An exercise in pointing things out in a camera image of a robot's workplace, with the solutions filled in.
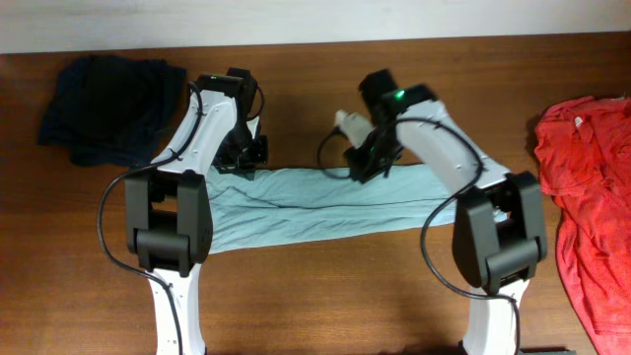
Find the light blue t-shirt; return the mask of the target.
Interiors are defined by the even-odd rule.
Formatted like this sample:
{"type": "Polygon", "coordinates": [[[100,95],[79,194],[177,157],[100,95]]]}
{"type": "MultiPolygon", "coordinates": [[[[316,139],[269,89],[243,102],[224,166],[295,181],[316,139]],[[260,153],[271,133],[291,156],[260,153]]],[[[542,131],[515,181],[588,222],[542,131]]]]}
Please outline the light blue t-shirt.
{"type": "Polygon", "coordinates": [[[450,224],[449,192],[425,165],[396,166],[365,184],[315,169],[259,170],[252,180],[206,175],[214,253],[285,246],[450,224]]]}

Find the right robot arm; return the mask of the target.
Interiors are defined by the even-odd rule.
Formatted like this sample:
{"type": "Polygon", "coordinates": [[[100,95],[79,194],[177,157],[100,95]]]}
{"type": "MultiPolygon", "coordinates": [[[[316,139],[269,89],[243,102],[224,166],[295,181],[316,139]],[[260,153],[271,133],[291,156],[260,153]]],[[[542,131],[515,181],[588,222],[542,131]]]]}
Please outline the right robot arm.
{"type": "Polygon", "coordinates": [[[542,192],[530,172],[514,174],[486,155],[456,125],[426,85],[399,87],[391,73],[367,75],[358,87],[369,117],[336,121],[351,142],[344,157],[360,183],[382,175],[408,150],[436,175],[448,197],[431,215],[456,207],[452,253],[469,285],[438,280],[470,302],[459,344],[464,354],[521,353],[520,303],[547,257],[542,192]]]}

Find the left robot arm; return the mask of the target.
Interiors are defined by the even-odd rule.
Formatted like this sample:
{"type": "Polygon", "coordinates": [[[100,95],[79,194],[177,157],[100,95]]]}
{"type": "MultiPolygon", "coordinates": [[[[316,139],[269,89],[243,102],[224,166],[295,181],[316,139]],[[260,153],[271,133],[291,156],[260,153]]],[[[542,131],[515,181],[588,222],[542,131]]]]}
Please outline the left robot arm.
{"type": "Polygon", "coordinates": [[[199,276],[213,240],[206,175],[251,179],[268,160],[251,72],[231,67],[189,86],[188,109],[150,169],[124,181],[127,246],[152,289],[160,354],[203,354],[199,276]]]}

